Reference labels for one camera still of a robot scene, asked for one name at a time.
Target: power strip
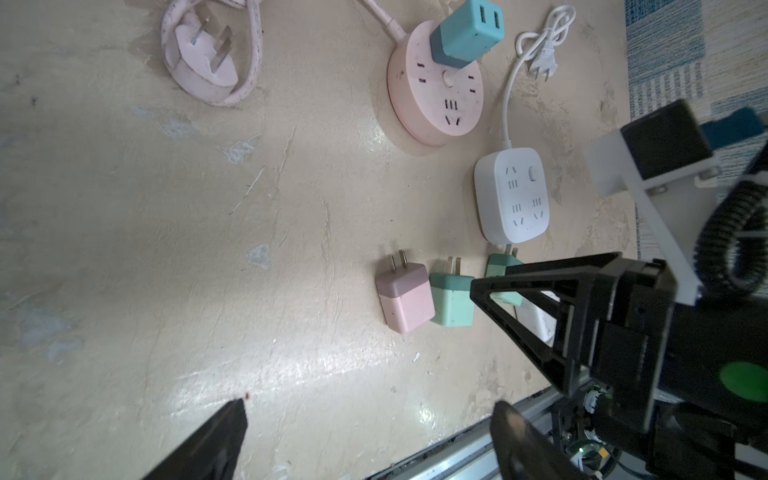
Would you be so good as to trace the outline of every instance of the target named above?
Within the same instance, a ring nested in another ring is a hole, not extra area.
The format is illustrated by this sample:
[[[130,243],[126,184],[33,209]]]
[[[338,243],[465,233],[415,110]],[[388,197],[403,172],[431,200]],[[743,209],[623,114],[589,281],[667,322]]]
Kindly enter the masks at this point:
[[[480,225],[491,243],[522,243],[549,227],[544,165],[533,148],[509,148],[475,165]]]
[[[389,58],[389,99],[402,126],[423,144],[441,146],[480,120],[483,87],[477,61],[464,68],[432,60],[434,21],[420,24]]]

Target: pink round power strip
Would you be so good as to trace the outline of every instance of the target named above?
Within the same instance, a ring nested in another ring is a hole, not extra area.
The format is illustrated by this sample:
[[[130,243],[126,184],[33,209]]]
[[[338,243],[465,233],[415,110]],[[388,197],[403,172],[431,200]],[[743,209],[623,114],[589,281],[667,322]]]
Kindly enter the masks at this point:
[[[402,126],[416,140],[440,146],[469,133],[482,113],[477,61],[458,69],[432,60],[429,36],[437,22],[420,24],[389,58],[389,99]]]

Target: usb charger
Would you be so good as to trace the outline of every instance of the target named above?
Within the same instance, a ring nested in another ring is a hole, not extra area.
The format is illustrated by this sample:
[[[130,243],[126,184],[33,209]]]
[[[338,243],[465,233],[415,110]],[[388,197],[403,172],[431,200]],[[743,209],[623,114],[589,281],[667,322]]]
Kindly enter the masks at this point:
[[[472,326],[475,304],[469,298],[469,287],[475,279],[462,275],[462,259],[448,258],[448,273],[433,273],[429,276],[432,298],[435,301],[434,323],[441,326]]]
[[[389,256],[392,271],[376,277],[376,289],[389,328],[407,335],[435,316],[429,275],[421,263],[408,263],[406,252],[400,250],[402,268]]]

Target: blue rug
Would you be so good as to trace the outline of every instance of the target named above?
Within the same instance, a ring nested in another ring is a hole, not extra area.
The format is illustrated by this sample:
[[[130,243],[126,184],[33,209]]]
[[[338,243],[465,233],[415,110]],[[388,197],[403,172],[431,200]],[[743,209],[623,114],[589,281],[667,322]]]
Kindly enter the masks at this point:
[[[701,122],[741,107],[768,110],[768,2],[625,0],[624,10],[633,120],[678,98]],[[720,198],[766,141],[763,134],[716,152]],[[637,257],[664,258],[639,215]]]

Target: pink charger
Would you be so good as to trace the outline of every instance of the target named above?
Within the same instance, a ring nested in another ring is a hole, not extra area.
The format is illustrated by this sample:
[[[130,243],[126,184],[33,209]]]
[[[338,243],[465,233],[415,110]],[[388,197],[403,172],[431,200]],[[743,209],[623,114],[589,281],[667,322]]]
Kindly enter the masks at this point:
[[[376,277],[376,289],[387,326],[401,335],[408,335],[435,316],[429,275],[421,263],[408,263],[403,250],[400,250],[400,270],[395,265],[395,257],[390,255],[389,258],[392,271]]]

